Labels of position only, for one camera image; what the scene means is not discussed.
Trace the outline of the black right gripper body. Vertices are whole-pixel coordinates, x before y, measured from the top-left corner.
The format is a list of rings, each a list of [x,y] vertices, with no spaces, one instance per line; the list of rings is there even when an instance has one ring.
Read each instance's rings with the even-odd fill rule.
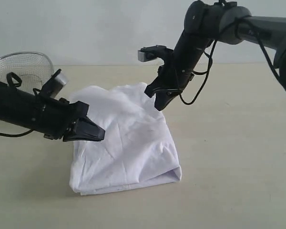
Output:
[[[174,53],[173,50],[157,52],[164,65],[156,78],[156,94],[179,95],[190,81],[194,68],[192,55]]]

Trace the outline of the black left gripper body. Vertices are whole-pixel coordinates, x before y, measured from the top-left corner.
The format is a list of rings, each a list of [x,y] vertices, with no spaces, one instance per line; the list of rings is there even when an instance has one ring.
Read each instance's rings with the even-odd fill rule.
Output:
[[[65,99],[59,101],[40,97],[33,130],[43,133],[50,140],[62,139],[69,125],[76,120],[72,116],[71,104]]]

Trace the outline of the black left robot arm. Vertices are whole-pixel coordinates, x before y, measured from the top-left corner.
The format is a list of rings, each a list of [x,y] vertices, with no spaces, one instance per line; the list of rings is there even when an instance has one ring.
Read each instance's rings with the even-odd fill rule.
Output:
[[[46,96],[42,90],[33,93],[19,90],[22,80],[14,73],[0,83],[0,120],[42,133],[50,140],[102,141],[105,130],[91,121],[89,105],[81,101],[70,103]]]

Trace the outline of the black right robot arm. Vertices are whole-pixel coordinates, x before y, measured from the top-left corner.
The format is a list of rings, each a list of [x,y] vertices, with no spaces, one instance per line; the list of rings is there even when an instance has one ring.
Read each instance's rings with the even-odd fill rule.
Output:
[[[196,75],[195,66],[208,47],[218,42],[237,45],[243,41],[258,44],[262,51],[275,50],[267,60],[270,70],[286,91],[286,18],[253,16],[235,1],[220,0],[213,5],[197,0],[188,8],[184,29],[173,49],[163,45],[143,47],[138,60],[148,62],[160,58],[163,65],[147,85],[145,94],[154,97],[154,106],[163,110],[174,98],[182,95]]]

